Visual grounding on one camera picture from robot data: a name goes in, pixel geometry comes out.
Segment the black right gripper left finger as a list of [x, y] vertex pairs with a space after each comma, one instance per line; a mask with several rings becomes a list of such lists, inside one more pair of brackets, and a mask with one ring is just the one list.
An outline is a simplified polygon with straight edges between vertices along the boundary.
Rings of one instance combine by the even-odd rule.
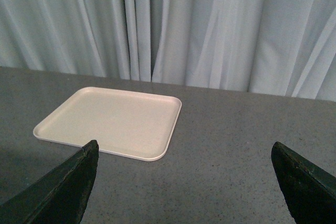
[[92, 140], [1, 205], [1, 223], [80, 223], [95, 182], [99, 145]]

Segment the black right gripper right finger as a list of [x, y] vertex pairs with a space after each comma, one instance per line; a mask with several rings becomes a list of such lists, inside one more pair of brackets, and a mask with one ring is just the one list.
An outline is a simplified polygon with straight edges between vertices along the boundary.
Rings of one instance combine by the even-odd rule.
[[296, 223], [335, 223], [335, 177], [276, 142], [271, 161]]

